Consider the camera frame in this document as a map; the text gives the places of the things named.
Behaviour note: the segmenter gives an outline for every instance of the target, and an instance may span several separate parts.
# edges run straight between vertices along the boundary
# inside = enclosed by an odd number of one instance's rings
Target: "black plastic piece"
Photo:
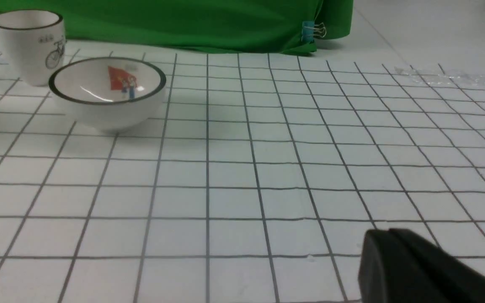
[[[383,230],[366,232],[358,283],[364,303],[451,303],[402,242]]]
[[[358,276],[364,303],[485,303],[485,276],[410,230],[369,230]]]
[[[485,303],[485,276],[477,273],[423,237],[406,229],[391,229],[450,301]]]

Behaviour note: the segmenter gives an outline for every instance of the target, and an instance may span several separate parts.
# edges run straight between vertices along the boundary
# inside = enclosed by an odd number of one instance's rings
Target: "white cup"
[[[65,26],[60,14],[43,10],[0,13],[0,50],[22,80],[33,86],[63,65]]]

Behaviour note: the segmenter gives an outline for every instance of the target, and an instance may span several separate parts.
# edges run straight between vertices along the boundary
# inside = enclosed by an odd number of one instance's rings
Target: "plastic bag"
[[[464,71],[451,69],[401,69],[395,68],[396,74],[405,75],[418,84],[430,86],[460,86],[460,87],[485,87],[485,75],[468,74]]]

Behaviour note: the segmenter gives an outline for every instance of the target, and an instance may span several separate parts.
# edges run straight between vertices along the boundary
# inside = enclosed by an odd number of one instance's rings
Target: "ceramic bowl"
[[[153,64],[102,57],[58,69],[48,81],[54,101],[67,115],[102,132],[131,128],[165,99],[165,74]]]

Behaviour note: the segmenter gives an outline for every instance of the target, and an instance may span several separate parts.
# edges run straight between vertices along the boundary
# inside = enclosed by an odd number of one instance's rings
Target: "cup rim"
[[[70,67],[72,65],[75,65],[75,64],[78,64],[78,63],[83,63],[85,61],[102,60],[102,59],[121,59],[121,60],[143,63],[143,64],[147,65],[148,67],[151,67],[152,69],[154,69],[158,73],[158,75],[160,76],[160,83],[158,84],[158,86],[154,90],[152,90],[152,92],[149,92],[149,93],[145,94],[144,96],[140,96],[138,98],[133,98],[133,99],[129,99],[129,100],[120,100],[120,101],[113,101],[113,102],[94,102],[94,101],[80,100],[80,99],[77,99],[77,98],[73,98],[71,96],[67,96],[66,94],[63,94],[60,90],[57,89],[57,87],[56,87],[56,77],[62,70],[66,69],[67,67]],[[156,65],[153,65],[149,62],[145,62],[145,61],[142,61],[142,60],[125,58],[125,57],[96,57],[96,58],[89,58],[89,59],[76,61],[76,62],[67,64],[64,67],[61,67],[60,69],[56,70],[52,74],[52,76],[50,76],[50,79],[48,80],[48,87],[50,88],[50,90],[54,94],[56,94],[60,98],[64,98],[65,100],[71,101],[71,102],[76,102],[76,103],[81,103],[81,104],[89,104],[89,105],[119,105],[119,104],[125,104],[125,103],[138,102],[138,101],[141,101],[145,98],[149,98],[151,96],[154,96],[155,94],[160,92],[160,90],[162,90],[165,86],[166,86],[166,75]]]
[[[27,27],[25,29],[18,29],[18,28],[15,28],[15,27],[4,27],[4,26],[0,25],[0,29],[10,29],[10,30],[13,30],[13,31],[30,31],[32,29],[45,29],[47,27],[52,27],[54,25],[58,25],[59,23],[61,23],[63,21],[63,16],[62,15],[60,15],[59,13],[53,12],[53,11],[48,11],[48,10],[11,10],[11,11],[0,12],[0,15],[4,15],[4,14],[9,13],[9,12],[17,12],[17,11],[44,11],[44,12],[50,12],[50,13],[56,15],[58,18],[57,18],[57,21],[55,21],[54,23],[50,23],[50,24],[44,25],[42,27]]]

